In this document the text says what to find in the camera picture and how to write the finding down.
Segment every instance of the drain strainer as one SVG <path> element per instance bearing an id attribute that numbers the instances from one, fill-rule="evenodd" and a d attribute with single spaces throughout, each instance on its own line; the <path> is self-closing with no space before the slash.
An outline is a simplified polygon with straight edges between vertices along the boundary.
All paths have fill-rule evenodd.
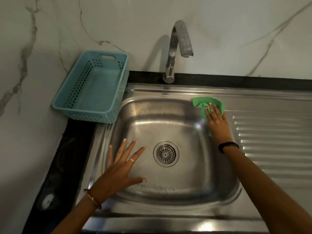
<path id="1" fill-rule="evenodd" d="M 154 159 L 163 167 L 171 167 L 179 159 L 179 150 L 170 141 L 162 141 L 154 148 Z"/>

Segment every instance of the beaded bracelet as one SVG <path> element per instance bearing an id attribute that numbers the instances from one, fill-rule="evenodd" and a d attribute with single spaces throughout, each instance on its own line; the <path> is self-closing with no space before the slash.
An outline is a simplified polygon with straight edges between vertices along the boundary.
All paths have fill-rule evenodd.
<path id="1" fill-rule="evenodd" d="M 102 205 L 99 203 L 99 201 L 94 198 L 92 195 L 90 195 L 90 191 L 89 189 L 84 189 L 83 191 L 86 192 L 87 197 L 93 202 L 93 204 L 98 208 L 98 209 L 102 209 Z"/>

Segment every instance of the faucet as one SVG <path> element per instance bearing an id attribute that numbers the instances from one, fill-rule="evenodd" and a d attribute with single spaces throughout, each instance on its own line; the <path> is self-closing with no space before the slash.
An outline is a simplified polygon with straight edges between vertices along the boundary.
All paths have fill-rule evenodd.
<path id="1" fill-rule="evenodd" d="M 177 44 L 180 46 L 180 54 L 182 57 L 190 57 L 194 55 L 188 30 L 182 20 L 178 20 L 174 24 L 171 32 L 166 72 L 163 76 L 163 80 L 168 84 L 174 81 L 174 59 L 177 53 Z"/>

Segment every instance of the microfiber cloth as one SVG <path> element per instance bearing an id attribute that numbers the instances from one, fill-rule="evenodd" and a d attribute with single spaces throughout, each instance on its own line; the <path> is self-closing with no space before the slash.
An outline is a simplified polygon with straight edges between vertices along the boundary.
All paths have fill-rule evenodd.
<path id="1" fill-rule="evenodd" d="M 196 108 L 201 108 L 202 110 L 200 111 L 200 115 L 202 118 L 207 120 L 206 117 L 206 111 L 205 108 L 208 108 L 208 111 L 210 112 L 210 108 L 208 103 L 212 103 L 212 105 L 217 105 L 219 107 L 219 110 L 221 114 L 223 115 L 224 112 L 224 104 L 220 102 L 219 100 L 215 98 L 210 98 L 210 97 L 198 97 L 198 98 L 193 98 L 193 106 Z"/>

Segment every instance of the hand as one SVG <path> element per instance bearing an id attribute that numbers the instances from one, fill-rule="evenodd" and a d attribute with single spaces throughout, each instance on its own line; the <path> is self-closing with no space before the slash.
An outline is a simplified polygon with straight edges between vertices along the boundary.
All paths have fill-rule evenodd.
<path id="1" fill-rule="evenodd" d="M 230 126 L 227 122 L 225 112 L 221 115 L 218 106 L 212 106 L 211 103 L 209 103 L 209 109 L 210 113 L 206 108 L 206 116 L 209 121 L 210 132 L 216 144 L 219 146 L 222 143 L 232 142 L 233 139 L 230 132 Z"/>
<path id="2" fill-rule="evenodd" d="M 113 146 L 110 145 L 107 169 L 90 189 L 90 194 L 100 203 L 103 203 L 111 195 L 122 191 L 131 185 L 146 182 L 146 179 L 143 177 L 128 177 L 133 164 L 145 150 L 145 146 L 135 152 L 127 161 L 127 158 L 135 146 L 136 141 L 132 141 L 128 148 L 124 149 L 126 146 L 126 141 L 127 140 L 124 139 L 122 142 L 116 154 L 115 161 L 113 161 Z"/>

